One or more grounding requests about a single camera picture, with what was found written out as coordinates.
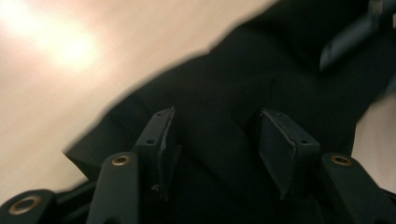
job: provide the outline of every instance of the metal grommet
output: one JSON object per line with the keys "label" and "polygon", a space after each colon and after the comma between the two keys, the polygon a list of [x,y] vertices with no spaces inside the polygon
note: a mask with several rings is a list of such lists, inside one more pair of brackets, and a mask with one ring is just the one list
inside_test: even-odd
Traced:
{"label": "metal grommet", "polygon": [[131,158],[129,156],[118,156],[118,157],[114,158],[111,163],[113,165],[121,166],[121,165],[125,165],[130,160],[131,160]]}
{"label": "metal grommet", "polygon": [[37,195],[27,196],[11,205],[8,212],[17,216],[29,212],[40,204],[41,198]]}
{"label": "metal grommet", "polygon": [[344,157],[344,156],[340,156],[340,155],[333,155],[332,156],[332,162],[338,164],[338,165],[343,165],[343,166],[350,166],[352,165],[352,160]]}

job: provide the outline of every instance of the black fabric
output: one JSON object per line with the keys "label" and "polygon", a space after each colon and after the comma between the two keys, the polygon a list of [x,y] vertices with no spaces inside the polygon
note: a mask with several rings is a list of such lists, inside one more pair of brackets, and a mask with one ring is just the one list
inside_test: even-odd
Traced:
{"label": "black fabric", "polygon": [[357,121],[396,71],[391,27],[332,70],[320,73],[318,62],[324,45],[366,5],[280,1],[209,54],[133,92],[67,155],[100,167],[106,155],[131,149],[151,115],[173,106],[183,152],[170,201],[144,204],[143,223],[321,223],[312,201],[278,199],[251,122],[263,107],[275,109],[323,151],[351,152]]}

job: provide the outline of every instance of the black cloth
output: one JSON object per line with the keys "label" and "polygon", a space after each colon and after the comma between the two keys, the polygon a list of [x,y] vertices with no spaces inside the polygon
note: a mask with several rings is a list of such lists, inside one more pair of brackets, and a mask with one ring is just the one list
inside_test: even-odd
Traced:
{"label": "black cloth", "polygon": [[278,110],[323,152],[350,154],[357,121],[396,71],[391,27],[334,68],[318,64],[324,45],[366,11],[361,0],[282,0],[126,97],[67,156],[95,178],[154,113],[173,107],[182,155],[169,202],[144,204],[143,223],[321,223],[312,201],[279,200],[251,123],[264,107]]}

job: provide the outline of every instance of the table surface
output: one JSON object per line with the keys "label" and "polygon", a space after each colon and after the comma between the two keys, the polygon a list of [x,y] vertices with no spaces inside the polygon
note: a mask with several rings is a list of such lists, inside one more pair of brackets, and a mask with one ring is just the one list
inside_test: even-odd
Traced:
{"label": "table surface", "polygon": [[[73,188],[63,154],[120,98],[206,53],[269,0],[0,0],[0,203]],[[396,191],[396,95],[358,125],[354,157]]]}

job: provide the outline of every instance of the black object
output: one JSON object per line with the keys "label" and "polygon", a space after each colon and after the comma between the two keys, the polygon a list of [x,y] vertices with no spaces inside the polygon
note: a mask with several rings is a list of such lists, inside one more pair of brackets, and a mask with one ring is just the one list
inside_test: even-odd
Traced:
{"label": "black object", "polygon": [[[293,186],[297,173],[276,184],[257,155],[251,125],[257,124],[253,115],[263,107],[282,111],[320,142],[320,154],[350,154],[356,123],[396,71],[394,30],[384,23],[371,41],[363,41],[329,69],[319,69],[320,53],[366,12],[361,0],[279,1],[231,31],[207,55],[127,96],[67,156],[90,180],[97,180],[108,156],[131,150],[149,119],[173,106],[183,153],[167,202],[158,201],[165,194],[153,188],[161,184],[159,173],[151,184],[141,179],[143,223],[336,223],[338,216],[317,175],[305,176],[307,186],[318,186],[306,199],[304,181]],[[300,150],[286,146],[285,151]],[[279,200],[278,186],[283,186],[285,200]]]}
{"label": "black object", "polygon": [[320,70],[339,62],[362,42],[369,40],[381,26],[394,27],[395,12],[395,0],[371,0],[367,14],[359,17],[325,46],[320,57]]}
{"label": "black object", "polygon": [[[154,144],[153,141],[164,139],[168,135],[168,128],[172,126],[170,121],[173,116],[173,109],[157,113],[140,140]],[[158,126],[157,131],[154,131],[153,124],[165,126]],[[318,142],[282,113],[263,110],[261,124],[259,154],[281,192],[280,200],[303,200],[313,195],[320,211],[322,206],[328,204],[317,193],[327,192],[334,217],[331,220],[322,217],[323,223],[332,223],[334,220],[350,224],[396,223],[396,203],[391,200],[395,196],[381,190],[357,161],[339,153],[326,153],[319,158]],[[136,143],[133,151],[138,146],[141,145]],[[152,149],[139,148],[137,155],[134,152],[121,152],[110,156],[102,166],[97,183],[88,183],[58,195],[48,190],[24,192],[2,205],[0,220],[4,224],[139,223],[138,176],[143,173],[138,171],[157,161],[161,164],[156,166],[159,174],[166,176],[163,178],[166,181],[159,181],[158,173],[152,170],[144,173],[150,176],[143,179],[150,184],[159,184],[158,189],[169,190],[172,174],[167,172],[172,171],[177,163],[177,157],[161,163],[162,153],[152,154]],[[148,162],[139,168],[140,159]],[[313,177],[322,183],[324,189],[311,185],[309,179]],[[162,183],[169,185],[163,188]]]}

